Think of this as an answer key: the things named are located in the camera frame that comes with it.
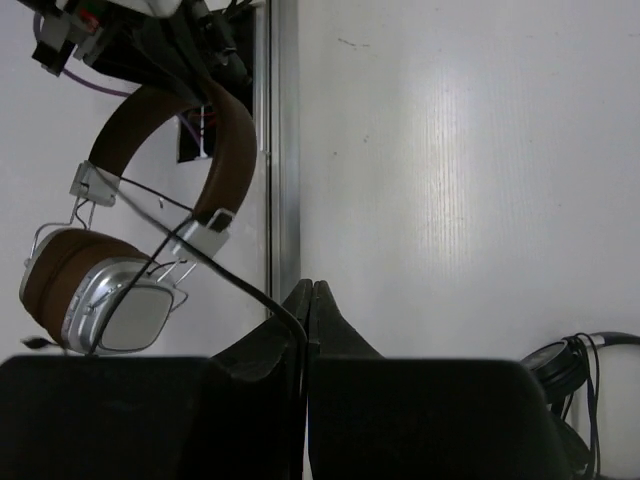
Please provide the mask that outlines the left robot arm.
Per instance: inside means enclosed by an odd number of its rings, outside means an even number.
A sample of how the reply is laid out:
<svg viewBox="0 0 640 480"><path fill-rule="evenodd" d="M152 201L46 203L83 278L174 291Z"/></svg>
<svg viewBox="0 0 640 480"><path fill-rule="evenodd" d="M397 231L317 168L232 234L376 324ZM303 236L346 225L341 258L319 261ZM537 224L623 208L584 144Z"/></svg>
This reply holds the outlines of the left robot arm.
<svg viewBox="0 0 640 480"><path fill-rule="evenodd" d="M252 82L243 35L249 1L28 1L34 60L59 76L75 58L108 77L204 101L200 83L237 93Z"/></svg>

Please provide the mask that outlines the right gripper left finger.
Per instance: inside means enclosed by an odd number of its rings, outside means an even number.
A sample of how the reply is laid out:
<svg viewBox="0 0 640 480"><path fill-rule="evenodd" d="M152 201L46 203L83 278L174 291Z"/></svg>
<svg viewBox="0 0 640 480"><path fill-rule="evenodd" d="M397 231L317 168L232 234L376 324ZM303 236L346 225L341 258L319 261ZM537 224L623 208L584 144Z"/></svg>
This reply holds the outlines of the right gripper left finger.
<svg viewBox="0 0 640 480"><path fill-rule="evenodd" d="M211 357L1 366L5 479L290 479L305 343L271 317Z"/></svg>

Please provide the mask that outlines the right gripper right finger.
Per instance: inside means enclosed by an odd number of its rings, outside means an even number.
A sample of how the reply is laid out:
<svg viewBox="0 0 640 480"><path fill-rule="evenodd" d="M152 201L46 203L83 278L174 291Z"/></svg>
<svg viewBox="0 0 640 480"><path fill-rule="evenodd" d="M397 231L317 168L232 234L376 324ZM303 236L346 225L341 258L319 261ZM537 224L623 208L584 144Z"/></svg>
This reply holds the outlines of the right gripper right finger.
<svg viewBox="0 0 640 480"><path fill-rule="evenodd" d="M543 395L521 364L386 358L315 284L308 452L316 479L568 479Z"/></svg>

